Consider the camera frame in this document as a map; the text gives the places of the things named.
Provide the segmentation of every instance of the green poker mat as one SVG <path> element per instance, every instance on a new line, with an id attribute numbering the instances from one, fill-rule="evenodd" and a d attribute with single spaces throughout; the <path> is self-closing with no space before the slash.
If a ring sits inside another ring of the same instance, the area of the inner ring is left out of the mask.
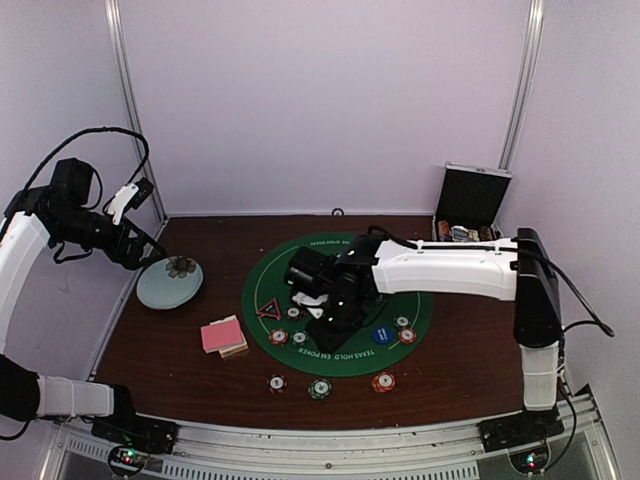
<path id="1" fill-rule="evenodd" d="M 433 295 L 399 293 L 384 296 L 369 306 L 366 309 L 366 326 L 334 354 L 318 351 L 311 338 L 304 346 L 293 345 L 293 334 L 304 330 L 304 325 L 311 316 L 305 313 L 295 321 L 287 318 L 287 309 L 295 306 L 290 301 L 291 289 L 284 282 L 289 260 L 301 246 L 313 248 L 325 255 L 338 254 L 352 238 L 353 234 L 350 233 L 321 233 L 292 240 L 267 253 L 249 274 L 242 293 L 245 322 L 258 344 L 283 364 L 324 377 L 355 377 L 376 373 L 413 352 L 427 334 L 433 314 Z M 282 319 L 258 315 L 274 299 L 278 302 Z M 399 316 L 409 318 L 411 327 L 418 334 L 418 339 L 411 345 L 398 341 L 393 320 Z M 380 327 L 389 327 L 393 331 L 391 343 L 380 345 L 373 340 L 373 332 Z M 271 344 L 269 333 L 276 328 L 283 328 L 289 333 L 286 344 Z"/>

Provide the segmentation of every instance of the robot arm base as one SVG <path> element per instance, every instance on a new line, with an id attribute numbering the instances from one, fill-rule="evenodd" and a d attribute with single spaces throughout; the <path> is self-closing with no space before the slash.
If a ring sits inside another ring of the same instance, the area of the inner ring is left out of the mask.
<path id="1" fill-rule="evenodd" d="M 507 417 L 485 420 L 478 425 L 485 452 L 495 452 L 539 442 L 560 435 L 564 425 L 557 405 L 545 411 L 523 410 Z"/>

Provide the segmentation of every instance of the blue poker chip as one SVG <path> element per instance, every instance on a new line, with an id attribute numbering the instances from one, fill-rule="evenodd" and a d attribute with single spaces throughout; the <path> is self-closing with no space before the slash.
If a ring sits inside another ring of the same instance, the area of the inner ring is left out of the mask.
<path id="1" fill-rule="evenodd" d="M 393 340 L 393 330 L 387 327 L 376 328 L 373 331 L 373 341 L 379 345 L 386 345 Z"/>

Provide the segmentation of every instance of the poker chip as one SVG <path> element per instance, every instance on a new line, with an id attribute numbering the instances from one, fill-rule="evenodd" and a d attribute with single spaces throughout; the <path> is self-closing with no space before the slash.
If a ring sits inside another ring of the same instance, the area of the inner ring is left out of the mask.
<path id="1" fill-rule="evenodd" d="M 298 320 L 301 316 L 302 315 L 298 307 L 291 307 L 287 309 L 287 318 L 289 320 Z"/>
<path id="2" fill-rule="evenodd" d="M 300 331 L 293 334 L 292 340 L 295 346 L 301 347 L 302 345 L 307 343 L 307 340 L 309 340 L 309 336 L 306 332 Z"/>
<path id="3" fill-rule="evenodd" d="M 377 393 L 387 393 L 396 386 L 396 377 L 391 373 L 382 372 L 371 381 L 371 386 Z"/>
<path id="4" fill-rule="evenodd" d="M 287 343 L 288 339 L 289 334 L 286 330 L 283 330 L 281 328 L 276 328 L 269 334 L 269 341 L 273 345 L 284 345 L 285 343 Z"/>
<path id="5" fill-rule="evenodd" d="M 398 339 L 405 345 L 410 345 L 418 339 L 418 334 L 413 328 L 403 328 L 398 333 Z"/>
<path id="6" fill-rule="evenodd" d="M 398 329 L 402 330 L 403 328 L 409 327 L 409 319 L 407 317 L 396 317 L 393 320 L 393 325 Z"/>
<path id="7" fill-rule="evenodd" d="M 325 380 L 324 378 L 320 378 L 318 380 L 314 380 L 309 385 L 309 396 L 314 400 L 322 400 L 326 398 L 331 393 L 331 384 L 329 380 Z"/>
<path id="8" fill-rule="evenodd" d="M 287 381 L 282 375 L 272 375 L 267 383 L 271 393 L 282 393 L 287 388 Z"/>
<path id="9" fill-rule="evenodd" d="M 376 328 L 371 336 L 378 345 L 387 345 L 393 340 L 393 331 L 387 327 L 380 327 Z"/>

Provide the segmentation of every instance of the brown wooden table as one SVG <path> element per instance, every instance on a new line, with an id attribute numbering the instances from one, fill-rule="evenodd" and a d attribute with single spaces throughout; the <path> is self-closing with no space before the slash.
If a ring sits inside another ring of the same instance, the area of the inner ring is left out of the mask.
<path id="1" fill-rule="evenodd" d="M 312 375 L 286 367 L 245 334 L 250 350 L 225 360 L 202 351 L 200 326 L 237 314 L 244 281 L 279 244 L 318 232 L 363 233 L 371 223 L 408 238 L 430 238 L 428 217 L 254 217 L 171 220 L 161 243 L 196 259 L 205 284 L 172 311 L 127 302 L 100 365 L 97 381 L 127 385 L 146 414 L 257 428 L 354 429 L 425 425 L 520 408 L 520 357 L 512 336 L 513 304 L 438 294 L 427 337 L 389 368 L 396 388 L 377 394 L 371 376 L 332 379 L 323 401 L 307 394 Z M 283 394 L 267 380 L 286 377 Z"/>

